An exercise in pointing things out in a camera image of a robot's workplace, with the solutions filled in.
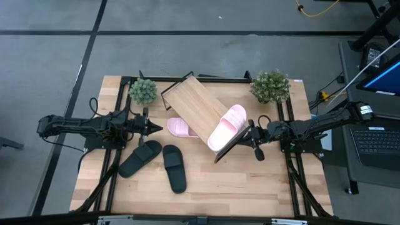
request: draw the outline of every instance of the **potted plant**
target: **potted plant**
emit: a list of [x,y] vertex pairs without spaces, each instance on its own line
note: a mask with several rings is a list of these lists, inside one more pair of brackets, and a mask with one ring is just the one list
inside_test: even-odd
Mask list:
[[137,79],[128,92],[137,104],[149,104],[157,98],[157,87],[154,81],[149,79]]
[[260,103],[281,103],[289,98],[288,75],[279,70],[259,73],[259,76],[251,83],[250,92],[255,95]]

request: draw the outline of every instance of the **pink slipper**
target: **pink slipper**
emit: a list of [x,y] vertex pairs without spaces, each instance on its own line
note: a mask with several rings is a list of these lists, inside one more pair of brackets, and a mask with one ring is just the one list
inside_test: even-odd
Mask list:
[[245,122],[246,110],[238,104],[232,106],[208,138],[208,147],[217,153],[242,129]]
[[180,138],[198,138],[189,135],[189,125],[182,118],[169,118],[167,127],[171,134]]

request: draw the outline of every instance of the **blue screen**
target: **blue screen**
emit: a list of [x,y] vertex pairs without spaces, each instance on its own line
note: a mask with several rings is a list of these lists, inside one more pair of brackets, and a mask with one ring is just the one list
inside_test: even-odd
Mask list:
[[389,67],[378,77],[367,83],[365,88],[373,88],[378,91],[400,94],[400,62]]

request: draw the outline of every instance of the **gray floor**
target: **gray floor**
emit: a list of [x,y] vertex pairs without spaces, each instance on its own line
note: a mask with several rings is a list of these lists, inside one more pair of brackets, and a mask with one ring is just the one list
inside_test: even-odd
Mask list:
[[[300,0],[310,14],[331,2]],[[0,30],[91,30],[101,0],[0,1]],[[263,30],[363,31],[374,17],[364,3],[340,2],[326,15],[307,18],[293,1],[108,1],[100,30]],[[396,30],[396,23],[391,29]],[[36,136],[39,118],[62,115],[88,43],[88,36],[0,36],[0,136],[25,144],[0,151],[0,218],[25,216],[51,146]],[[104,75],[242,77],[245,70],[280,69],[303,79],[309,99],[341,72],[338,43],[345,37],[274,36],[98,36],[87,65],[74,117],[88,117]],[[327,91],[334,91],[334,83]],[[66,144],[83,146],[67,135]],[[81,153],[64,148],[44,214],[66,213]],[[360,184],[348,196],[346,170],[326,166],[335,215],[344,219],[396,224],[400,190]]]

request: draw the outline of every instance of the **wooden table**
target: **wooden table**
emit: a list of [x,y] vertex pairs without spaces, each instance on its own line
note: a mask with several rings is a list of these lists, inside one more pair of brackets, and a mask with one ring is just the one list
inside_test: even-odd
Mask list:
[[[120,80],[121,76],[104,77],[99,93],[100,114],[114,110]],[[158,94],[171,84],[157,82]],[[247,111],[248,119],[256,121],[260,115],[267,114],[272,120],[279,120],[276,104],[258,103],[249,92],[249,84],[203,84],[227,108],[241,104]],[[303,82],[291,80],[290,84],[295,119],[309,119],[310,112]],[[123,104],[127,92],[128,87],[124,90]],[[266,158],[264,161],[257,161],[251,148],[236,146],[220,162],[214,164],[215,154],[200,139],[178,138],[169,133],[167,120],[178,115],[173,109],[165,110],[161,97],[148,108],[151,121],[162,126],[164,130],[151,134],[146,140],[157,140],[163,146],[174,144],[181,149],[186,170],[186,192],[174,194],[171,191],[163,156],[160,154],[128,179],[117,177],[112,213],[289,218],[294,216],[288,171],[279,142],[261,146]],[[131,109],[134,113],[142,113],[143,107],[132,102]],[[284,112],[285,118],[288,118],[286,107]],[[266,121],[262,120],[261,124],[265,126]],[[121,163],[138,146],[138,137],[139,135],[135,134],[134,139],[122,151]],[[78,208],[98,184],[104,153],[104,149],[96,149],[83,159],[71,201],[71,210]],[[320,161],[312,154],[302,154],[302,160],[308,188],[323,208],[332,214]],[[100,209],[105,207],[107,193],[106,186]],[[298,187],[297,195],[301,212],[304,214],[303,198]]]

